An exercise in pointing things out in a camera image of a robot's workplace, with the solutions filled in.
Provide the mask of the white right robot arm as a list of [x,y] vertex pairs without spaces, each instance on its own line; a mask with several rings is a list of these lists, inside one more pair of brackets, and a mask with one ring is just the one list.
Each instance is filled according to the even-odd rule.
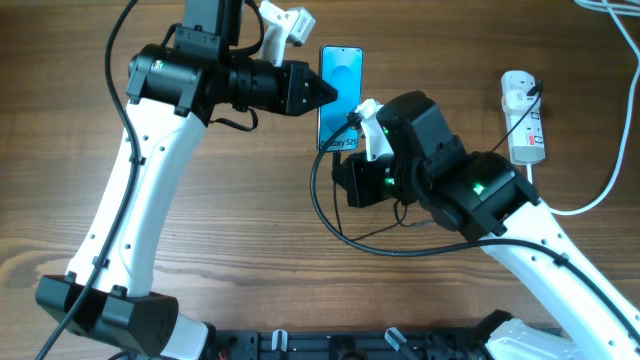
[[349,206],[419,204],[508,269],[591,359],[639,356],[639,311],[581,253],[537,189],[503,156],[469,153],[421,91],[345,116],[366,149],[332,171]]

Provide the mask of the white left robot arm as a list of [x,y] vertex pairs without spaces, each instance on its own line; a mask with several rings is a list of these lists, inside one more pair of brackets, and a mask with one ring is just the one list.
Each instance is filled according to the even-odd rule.
[[160,234],[177,185],[213,123],[213,110],[300,116],[336,90],[307,63],[288,60],[315,20],[303,8],[252,2],[259,39],[239,46],[241,1],[189,1],[182,21],[129,65],[114,104],[124,125],[119,151],[90,230],[61,275],[45,275],[36,303],[69,331],[130,358],[223,359],[213,325],[152,289]]

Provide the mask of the blue Galaxy smartphone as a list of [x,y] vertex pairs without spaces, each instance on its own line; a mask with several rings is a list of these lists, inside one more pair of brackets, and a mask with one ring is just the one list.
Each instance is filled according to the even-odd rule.
[[337,91],[337,99],[318,110],[320,149],[361,103],[364,51],[361,47],[324,45],[320,50],[321,78]]

